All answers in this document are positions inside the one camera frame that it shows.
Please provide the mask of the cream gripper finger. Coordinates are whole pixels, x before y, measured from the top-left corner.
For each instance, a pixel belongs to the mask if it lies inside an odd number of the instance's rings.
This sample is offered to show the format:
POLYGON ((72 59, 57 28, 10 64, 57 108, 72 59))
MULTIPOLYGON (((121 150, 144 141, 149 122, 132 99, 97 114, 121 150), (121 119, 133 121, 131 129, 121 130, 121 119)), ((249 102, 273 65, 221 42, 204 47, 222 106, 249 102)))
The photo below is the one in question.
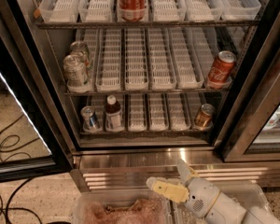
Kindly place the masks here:
POLYGON ((185 185, 193 177, 199 176, 198 173, 194 169, 189 167, 189 165, 182 159, 179 159, 177 161, 177 171, 180 175, 180 181, 183 185, 185 185))
POLYGON ((152 191, 175 203, 184 203, 189 197, 189 190, 184 185, 174 183, 169 179, 152 176, 147 179, 147 186, 152 191))

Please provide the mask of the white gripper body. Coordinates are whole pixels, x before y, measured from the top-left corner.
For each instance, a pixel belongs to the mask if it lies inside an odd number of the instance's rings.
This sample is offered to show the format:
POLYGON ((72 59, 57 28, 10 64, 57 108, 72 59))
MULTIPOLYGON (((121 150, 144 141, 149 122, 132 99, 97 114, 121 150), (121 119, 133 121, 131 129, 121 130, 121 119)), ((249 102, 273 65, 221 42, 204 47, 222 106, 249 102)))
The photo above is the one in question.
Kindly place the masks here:
POLYGON ((206 179, 193 177, 186 182, 189 196, 185 202, 186 208, 197 218, 206 217, 216 202, 219 189, 206 179))

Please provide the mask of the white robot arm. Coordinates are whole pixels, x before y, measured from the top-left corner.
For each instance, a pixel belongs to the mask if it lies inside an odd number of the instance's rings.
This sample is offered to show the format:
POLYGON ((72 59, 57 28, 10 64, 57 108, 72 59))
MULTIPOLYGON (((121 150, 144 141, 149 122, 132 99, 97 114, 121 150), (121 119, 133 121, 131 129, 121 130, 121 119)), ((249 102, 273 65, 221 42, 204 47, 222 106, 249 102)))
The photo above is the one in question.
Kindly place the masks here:
POLYGON ((278 218, 258 206, 242 207, 214 183, 199 177, 182 159, 176 167, 178 180, 151 176, 147 186, 174 203, 184 204, 196 218, 208 224, 280 224, 278 218))

